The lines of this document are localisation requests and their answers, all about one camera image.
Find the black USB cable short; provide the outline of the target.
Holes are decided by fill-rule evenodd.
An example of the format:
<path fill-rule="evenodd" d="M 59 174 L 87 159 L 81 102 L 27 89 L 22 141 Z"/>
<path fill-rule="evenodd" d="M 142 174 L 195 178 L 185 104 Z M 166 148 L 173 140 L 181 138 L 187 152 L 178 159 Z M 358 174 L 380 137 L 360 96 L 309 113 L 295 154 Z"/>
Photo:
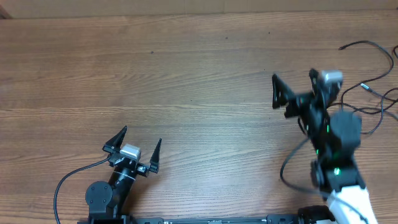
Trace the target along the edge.
<path fill-rule="evenodd" d="M 343 103 L 344 95 L 347 92 L 349 92 L 350 90 L 352 90 L 362 84 L 365 85 L 368 82 L 373 82 L 375 80 L 379 80 L 379 79 L 387 76 L 391 72 L 391 70 L 394 68 L 394 59 L 392 58 L 392 55 L 385 48 L 381 47 L 379 44 L 377 44 L 373 41 L 370 41 L 370 40 L 359 40 L 356 42 L 352 42 L 350 44 L 341 46 L 338 50 L 344 50 L 344 49 L 351 47 L 352 45 L 356 45 L 356 44 L 367 44 L 367 45 L 371 45 L 371 46 L 377 48 L 378 50 L 380 50 L 383 54 L 385 54 L 386 58 L 388 59 L 389 67 L 386 71 L 383 71 L 382 73 L 379 70 L 369 70 L 367 68 L 359 68 L 359 69 L 355 68 L 354 72 L 357 76 L 356 80 L 358 81 L 358 83 L 349 87 L 341 94 L 340 103 Z"/>

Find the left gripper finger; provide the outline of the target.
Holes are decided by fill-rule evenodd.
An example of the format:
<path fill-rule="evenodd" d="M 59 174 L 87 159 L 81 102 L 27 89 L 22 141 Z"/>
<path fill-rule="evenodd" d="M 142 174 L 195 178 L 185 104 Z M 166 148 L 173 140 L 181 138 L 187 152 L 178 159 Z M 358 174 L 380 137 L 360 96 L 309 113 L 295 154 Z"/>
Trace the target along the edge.
<path fill-rule="evenodd" d="M 127 126 L 123 127 L 120 132 L 108 140 L 104 146 L 103 151 L 107 153 L 115 153 L 121 150 L 121 144 L 123 143 L 124 137 L 127 133 Z"/>
<path fill-rule="evenodd" d="M 160 138 L 155 149 L 154 152 L 151 156 L 150 159 L 150 167 L 149 167 L 149 171 L 153 172 L 153 173 L 158 173 L 159 171 L 159 158 L 160 158 L 160 148 L 161 148 L 161 144 L 162 144 L 162 139 Z"/>

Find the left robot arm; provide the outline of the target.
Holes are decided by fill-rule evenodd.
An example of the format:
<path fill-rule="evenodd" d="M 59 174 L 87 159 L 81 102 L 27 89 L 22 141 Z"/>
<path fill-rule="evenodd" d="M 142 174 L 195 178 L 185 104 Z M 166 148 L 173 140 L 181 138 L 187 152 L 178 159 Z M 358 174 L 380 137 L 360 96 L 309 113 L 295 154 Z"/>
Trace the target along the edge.
<path fill-rule="evenodd" d="M 147 177 L 151 172 L 159 171 L 162 140 L 158 141 L 147 165 L 140 162 L 139 147 L 122 145 L 126 133 L 125 126 L 103 146 L 103 151 L 109 154 L 107 161 L 114 170 L 107 182 L 94 182 L 86 190 L 88 223 L 137 223 L 132 215 L 123 212 L 123 206 L 138 175 Z"/>

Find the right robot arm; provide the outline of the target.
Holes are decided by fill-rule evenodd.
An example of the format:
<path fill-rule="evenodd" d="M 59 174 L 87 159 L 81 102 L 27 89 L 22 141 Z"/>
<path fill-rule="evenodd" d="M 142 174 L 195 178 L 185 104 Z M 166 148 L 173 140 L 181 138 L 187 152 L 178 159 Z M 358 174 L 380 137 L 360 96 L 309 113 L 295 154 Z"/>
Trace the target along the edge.
<path fill-rule="evenodd" d="M 313 188 L 286 186 L 300 192 L 321 195 L 323 206 L 300 208 L 282 223 L 377 223 L 369 192 L 361 177 L 354 152 L 361 144 L 361 117 L 350 111 L 329 114 L 343 84 L 339 70 L 309 71 L 312 90 L 296 94 L 274 74 L 272 107 L 285 107 L 286 118 L 297 118 L 311 142 L 316 159 L 310 163 Z"/>

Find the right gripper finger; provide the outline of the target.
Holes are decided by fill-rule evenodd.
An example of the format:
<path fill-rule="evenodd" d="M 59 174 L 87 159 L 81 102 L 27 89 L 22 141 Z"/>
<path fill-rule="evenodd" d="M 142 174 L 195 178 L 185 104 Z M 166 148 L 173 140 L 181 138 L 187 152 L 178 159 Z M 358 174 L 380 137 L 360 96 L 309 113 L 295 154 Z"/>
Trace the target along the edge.
<path fill-rule="evenodd" d="M 311 79 L 312 88 L 314 93 L 319 93 L 322 91 L 323 80 L 321 79 L 320 72 L 311 68 L 309 71 L 309 77 Z"/>
<path fill-rule="evenodd" d="M 285 106 L 290 100 L 295 99 L 295 93 L 277 74 L 272 76 L 272 87 L 272 107 L 274 109 Z"/>

